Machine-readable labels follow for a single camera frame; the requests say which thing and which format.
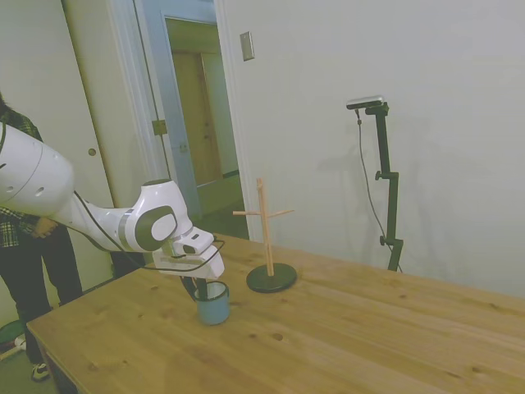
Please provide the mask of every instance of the shoe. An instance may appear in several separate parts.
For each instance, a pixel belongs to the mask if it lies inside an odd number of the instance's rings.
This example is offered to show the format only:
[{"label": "shoe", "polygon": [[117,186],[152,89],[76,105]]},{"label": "shoe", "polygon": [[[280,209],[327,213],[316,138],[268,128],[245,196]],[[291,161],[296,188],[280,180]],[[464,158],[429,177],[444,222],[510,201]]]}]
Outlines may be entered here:
[{"label": "shoe", "polygon": [[23,351],[26,350],[27,346],[25,345],[24,335],[20,335],[17,339],[15,339],[15,346],[20,350],[23,350]]},{"label": "shoe", "polygon": [[49,378],[48,366],[45,363],[33,365],[31,379],[34,382],[43,382]]}]

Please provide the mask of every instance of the light switch plate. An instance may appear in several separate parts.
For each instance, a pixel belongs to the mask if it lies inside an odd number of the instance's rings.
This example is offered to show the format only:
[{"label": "light switch plate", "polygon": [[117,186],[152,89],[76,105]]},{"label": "light switch plate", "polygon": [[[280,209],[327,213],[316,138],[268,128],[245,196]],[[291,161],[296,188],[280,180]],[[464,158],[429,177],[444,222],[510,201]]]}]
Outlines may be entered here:
[{"label": "light switch plate", "polygon": [[243,51],[243,59],[245,62],[255,58],[251,31],[247,31],[240,35],[240,47]]}]

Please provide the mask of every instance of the black pants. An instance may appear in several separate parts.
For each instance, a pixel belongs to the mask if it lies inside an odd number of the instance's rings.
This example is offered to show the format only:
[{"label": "black pants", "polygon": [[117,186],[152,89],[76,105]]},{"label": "black pants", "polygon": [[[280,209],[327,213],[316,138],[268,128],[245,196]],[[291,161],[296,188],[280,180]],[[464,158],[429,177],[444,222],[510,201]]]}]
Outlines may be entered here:
[{"label": "black pants", "polygon": [[[21,236],[19,246],[0,248],[0,275],[24,325],[51,310],[43,281],[42,257],[62,304],[82,296],[75,252],[64,226],[57,227],[44,239]],[[37,341],[27,328],[25,344],[31,363],[42,363]]]}]

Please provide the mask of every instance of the doorway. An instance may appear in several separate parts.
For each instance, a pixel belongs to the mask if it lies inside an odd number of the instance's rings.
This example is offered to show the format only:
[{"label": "doorway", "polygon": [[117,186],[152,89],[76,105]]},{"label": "doorway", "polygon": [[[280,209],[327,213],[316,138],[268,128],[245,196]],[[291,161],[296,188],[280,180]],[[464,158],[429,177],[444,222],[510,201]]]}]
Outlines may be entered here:
[{"label": "doorway", "polygon": [[166,18],[205,231],[249,238],[216,25]]}]

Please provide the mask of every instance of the person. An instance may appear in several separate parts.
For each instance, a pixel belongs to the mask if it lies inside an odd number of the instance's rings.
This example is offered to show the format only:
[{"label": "person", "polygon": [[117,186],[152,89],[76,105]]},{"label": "person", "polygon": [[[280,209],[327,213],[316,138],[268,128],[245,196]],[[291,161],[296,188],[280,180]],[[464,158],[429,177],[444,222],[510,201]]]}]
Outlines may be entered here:
[{"label": "person", "polygon": [[[0,93],[0,126],[4,123],[42,141],[34,124],[9,108]],[[61,305],[82,296],[75,252],[67,229],[48,218],[0,207],[0,276],[25,326],[26,353],[33,364],[31,378],[36,382],[48,378],[48,366],[38,342],[25,324],[51,311],[42,258]]]}]

